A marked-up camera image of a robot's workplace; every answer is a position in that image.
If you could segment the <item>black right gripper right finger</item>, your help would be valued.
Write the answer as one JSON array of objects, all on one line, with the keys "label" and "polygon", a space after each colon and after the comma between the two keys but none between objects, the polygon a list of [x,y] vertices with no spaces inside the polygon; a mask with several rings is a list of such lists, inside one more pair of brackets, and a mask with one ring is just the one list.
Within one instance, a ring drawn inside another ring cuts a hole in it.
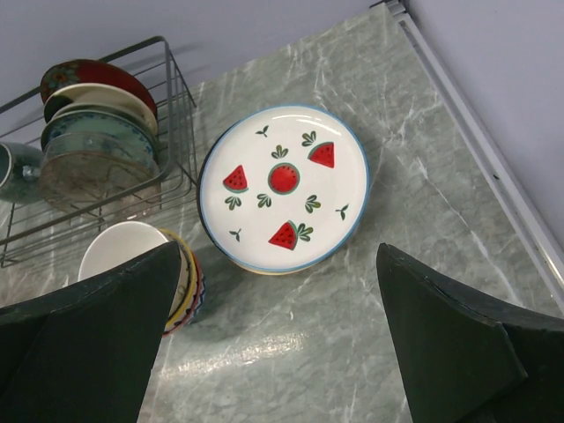
[{"label": "black right gripper right finger", "polygon": [[561,422],[563,321],[377,251],[382,302],[415,422]]}]

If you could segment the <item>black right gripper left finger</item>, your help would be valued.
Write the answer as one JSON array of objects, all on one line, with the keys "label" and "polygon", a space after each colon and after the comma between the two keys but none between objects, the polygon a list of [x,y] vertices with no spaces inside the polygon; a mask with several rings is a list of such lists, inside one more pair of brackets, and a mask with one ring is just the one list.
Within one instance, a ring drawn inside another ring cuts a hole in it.
[{"label": "black right gripper left finger", "polygon": [[180,276],[162,244],[1,310],[3,422],[135,422]]}]

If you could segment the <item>red rimmed cream plate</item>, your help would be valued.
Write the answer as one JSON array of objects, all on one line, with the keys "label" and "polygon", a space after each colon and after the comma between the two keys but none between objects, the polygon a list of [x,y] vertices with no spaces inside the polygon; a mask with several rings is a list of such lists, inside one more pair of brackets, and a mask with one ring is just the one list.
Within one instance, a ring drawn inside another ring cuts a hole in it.
[{"label": "red rimmed cream plate", "polygon": [[224,256],[226,255],[225,251],[223,248],[220,247],[220,245],[218,245],[217,241],[215,240],[215,238],[213,237],[208,224],[206,223],[205,220],[205,216],[204,216],[204,210],[203,210],[203,202],[202,202],[202,180],[203,180],[203,176],[204,176],[204,170],[207,166],[207,163],[210,159],[211,154],[213,153],[216,145],[223,139],[223,137],[225,136],[225,134],[231,129],[231,127],[228,127],[212,144],[212,146],[210,147],[209,151],[205,154],[204,160],[200,166],[199,169],[199,174],[197,177],[197,193],[196,193],[196,201],[197,201],[197,214],[199,217],[199,220],[202,224],[203,230],[206,233],[207,237],[209,238],[210,242],[212,243],[212,245],[214,247],[216,247]]}]

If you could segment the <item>white watermelon pattern plate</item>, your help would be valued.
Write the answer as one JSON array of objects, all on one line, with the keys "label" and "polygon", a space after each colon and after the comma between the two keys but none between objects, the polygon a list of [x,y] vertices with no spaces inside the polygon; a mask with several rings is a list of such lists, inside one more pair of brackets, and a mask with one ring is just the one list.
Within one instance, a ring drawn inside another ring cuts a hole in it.
[{"label": "white watermelon pattern plate", "polygon": [[360,223],[369,166],[359,138],[320,108],[266,108],[231,126],[202,180],[206,223],[226,256],[288,274],[335,253]]}]

